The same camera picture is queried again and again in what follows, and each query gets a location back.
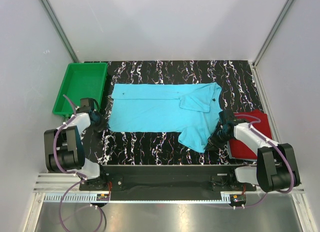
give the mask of cable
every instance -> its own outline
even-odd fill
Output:
[[[78,213],[78,212],[80,212],[80,211],[82,211],[82,210],[84,210],[84,209],[86,209],[86,208],[88,208],[88,207],[91,207],[91,206],[90,206],[90,205],[88,205],[88,206],[83,206],[83,207],[77,209],[73,214],[71,214],[70,216],[64,218],[62,221],[63,221],[63,222],[66,222],[67,220],[69,220],[70,218],[72,218],[73,216],[75,216],[76,213]],[[58,222],[53,222],[53,221],[51,221],[51,223],[53,223],[54,225],[59,225],[59,224],[60,224],[60,220],[59,220]]]
[[[67,101],[70,103],[70,106],[72,107],[73,109],[73,113],[74,115],[71,116],[71,118],[63,123],[62,126],[60,126],[58,128],[58,131],[56,132],[55,136],[54,136],[54,140],[53,140],[53,157],[54,157],[54,160],[55,160],[55,163],[57,165],[57,167],[59,168],[59,170],[62,172],[62,173],[65,173],[65,174],[74,174],[74,175],[78,175],[79,177],[82,177],[83,179],[77,183],[75,183],[74,185],[72,185],[69,189],[67,189],[67,191],[64,193],[64,195],[62,196],[61,200],[60,200],[60,203],[59,203],[59,221],[60,221],[60,224],[61,226],[63,227],[63,229],[66,231],[66,232],[71,232],[67,229],[67,227],[65,226],[64,224],[64,221],[62,219],[62,216],[61,216],[61,209],[62,209],[62,203],[63,203],[63,200],[65,199],[67,193],[75,186],[81,184],[82,182],[85,182],[88,178],[86,175],[80,173],[80,172],[77,172],[77,171],[66,171],[65,169],[62,168],[62,166],[60,165],[59,163],[59,160],[58,160],[58,155],[57,155],[57,141],[58,141],[58,137],[59,137],[59,134],[60,132],[62,131],[63,128],[65,128],[68,124],[70,124],[76,117],[77,117],[77,114],[76,114],[76,108],[75,108],[75,104],[66,96],[64,95],[64,97],[67,99]],[[101,208],[99,208],[98,206],[95,206],[95,209],[99,210],[100,212],[100,222],[99,222],[99,225],[98,227],[94,230],[94,232],[97,232],[99,230],[99,228],[101,227],[101,224],[102,224],[102,220],[103,220],[103,211]]]
[[[243,191],[242,191],[241,195],[244,195],[246,193],[246,190],[247,190],[247,186],[244,184],[243,185]]]
[[[108,198],[100,198],[98,199],[99,201],[110,201],[110,196],[111,196],[111,186],[112,186],[112,183],[111,181],[107,182],[107,185],[109,187],[109,194],[108,194]]]
[[[69,192],[73,187],[75,187],[75,186],[77,186],[77,185],[79,185],[79,184],[81,184],[82,182],[85,182],[85,181],[86,181],[86,180],[81,180],[81,181],[75,183],[74,185],[72,185],[69,189],[67,189],[67,191],[64,193],[64,195],[62,196],[62,198],[61,198],[61,200],[60,200],[60,203],[59,203],[59,220],[60,220],[61,226],[63,227],[63,229],[64,229],[66,232],[71,232],[71,231],[69,231],[69,230],[67,229],[67,227],[65,226],[64,221],[63,221],[63,219],[62,219],[62,216],[61,216],[61,208],[62,208],[63,200],[65,199],[66,195],[68,194],[68,192]],[[101,227],[101,224],[102,224],[102,220],[103,220],[103,212],[102,212],[102,209],[99,208],[98,206],[95,206],[95,209],[96,209],[96,210],[98,209],[99,212],[100,212],[100,222],[99,222],[98,227],[97,227],[93,232],[97,232],[97,231],[99,230],[99,228]]]
[[[208,206],[214,207],[214,208],[218,208],[218,209],[234,209],[234,210],[244,209],[244,208],[252,208],[252,207],[255,207],[255,206],[257,206],[257,205],[260,205],[260,204],[266,199],[267,194],[268,194],[268,193],[265,193],[258,202],[254,203],[254,204],[252,204],[252,205],[248,205],[248,206],[243,206],[243,207],[236,207],[236,206],[234,206],[234,207],[230,207],[229,204],[228,204],[228,207],[216,206],[216,205],[212,205],[212,204],[209,204]]]
[[[92,98],[93,99],[93,101],[95,102],[95,104],[96,104],[96,108],[97,108],[97,110],[98,111],[100,111],[100,106],[99,106],[99,104],[98,104],[98,102],[97,102],[97,100],[95,100],[94,98]]]
[[[220,182],[216,182],[216,181],[210,181],[210,182],[213,184],[216,184],[218,186],[224,186],[227,183],[227,180],[224,183],[220,183]]]
[[[104,211],[103,210],[101,210],[101,211],[102,211],[102,215],[103,215],[103,218],[104,218],[104,228],[102,229],[102,231],[106,231],[106,229],[107,229],[107,217],[106,217]]]
[[[76,115],[77,114],[76,105],[66,95],[63,95],[63,96],[69,102],[69,104],[70,104],[70,106],[72,108],[73,114]]]
[[[271,142],[270,140],[267,140],[268,138],[262,134],[260,134],[260,132],[254,128],[252,126],[252,124],[254,123],[260,123],[261,120],[255,116],[250,116],[250,115],[243,115],[243,114],[238,114],[236,115],[237,117],[240,117],[240,116],[247,116],[247,117],[250,117],[250,118],[254,118],[256,119],[256,121],[252,121],[249,123],[249,130],[251,130],[254,134],[256,134],[257,136],[259,136],[261,139],[263,139],[264,141],[266,141],[269,145],[271,145],[276,151],[277,153],[280,155],[281,159],[283,160],[286,168],[288,169],[289,171],[289,174],[290,174],[290,186],[289,188],[286,190],[286,191],[278,191],[280,193],[283,193],[283,194],[287,194],[287,193],[290,193],[293,189],[293,187],[295,186],[295,179],[294,179],[294,174],[292,172],[292,169],[289,165],[289,162],[287,161],[287,159],[285,158],[285,156],[283,155],[283,153],[279,150],[279,148],[273,143]]]

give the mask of metal floor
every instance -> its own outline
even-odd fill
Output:
[[[248,204],[259,200],[248,194]],[[62,217],[86,204],[65,203]],[[36,232],[64,232],[59,224],[58,203],[44,203]],[[269,194],[255,208],[236,210],[227,205],[204,204],[108,204],[103,207],[107,225],[99,232],[302,232],[291,195]],[[72,232],[92,232],[99,223],[92,208],[65,222]]]

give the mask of metal frame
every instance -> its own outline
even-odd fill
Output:
[[[32,195],[32,204],[22,230],[23,232],[34,232],[36,230],[44,198],[45,193],[36,193]]]
[[[259,77],[259,73],[257,70],[257,66],[255,66],[252,62],[249,62],[251,72],[253,74],[254,81],[256,83],[256,88],[258,90],[258,95],[260,97],[260,101],[262,104],[262,108],[264,112],[268,115],[268,120],[270,124],[270,129],[272,133],[272,137],[281,142],[275,119],[273,117],[272,111],[270,109],[270,105],[268,102],[268,99],[266,97],[266,92],[264,89],[264,86],[261,82],[261,79]],[[294,201],[295,209],[297,211],[302,229],[304,232],[317,232],[317,227],[315,220],[312,216],[303,185],[301,184],[299,187],[294,188],[294,190],[291,192],[291,196]]]
[[[62,43],[64,44],[66,50],[68,51],[71,59],[73,60],[73,62],[80,62],[78,57],[77,57],[77,54],[75,53],[73,47],[71,46],[63,28],[61,27],[61,24],[59,23],[59,20],[49,2],[49,0],[40,0],[40,2],[42,3],[44,9],[46,10],[48,16],[49,16],[49,19],[51,20],[54,28],[56,29],[59,37],[61,38],[62,40]]]
[[[35,183],[33,193],[64,193],[72,185],[79,182],[80,178],[73,174],[63,173],[40,173]],[[88,193],[80,191],[79,186],[75,186],[70,193]],[[91,194],[108,194],[109,191],[90,191]]]
[[[264,41],[258,55],[256,56],[255,60],[253,61],[254,66],[257,66],[262,58],[262,56],[264,55],[266,49],[268,48],[269,44],[271,43],[273,37],[275,36],[278,28],[280,27],[281,23],[283,22],[284,17],[286,16],[287,12],[289,11],[289,9],[291,8],[293,2],[295,0],[286,0],[279,16],[277,17],[275,23],[272,26],[271,31],[269,32],[266,40]]]

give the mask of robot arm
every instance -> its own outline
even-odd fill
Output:
[[[103,168],[85,158],[84,148],[81,142],[81,133],[92,126],[100,132],[106,127],[106,120],[95,110],[94,100],[84,98],[81,106],[76,111],[76,117],[65,126],[58,135],[56,151],[59,164],[66,171],[77,171],[87,176],[87,182],[101,185],[105,182]],[[45,163],[50,172],[59,173],[60,170],[54,159],[54,137],[59,127],[47,130],[44,133]]]
[[[234,138],[242,141],[257,155],[256,166],[243,166],[235,169],[235,177],[240,183],[259,185],[265,192],[288,188],[291,183],[290,172],[282,157],[276,152],[277,147],[293,173],[294,186],[300,184],[300,176],[294,150],[289,144],[279,144],[263,135],[245,119],[238,119],[232,111],[219,113],[220,121],[208,139],[207,150],[223,148],[225,143]]]

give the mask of green plastic bin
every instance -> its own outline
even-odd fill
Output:
[[[80,105],[80,99],[86,97],[94,98],[100,105],[106,77],[107,64],[104,62],[69,64],[53,107],[53,114],[72,115],[72,108],[64,94],[76,105]]]

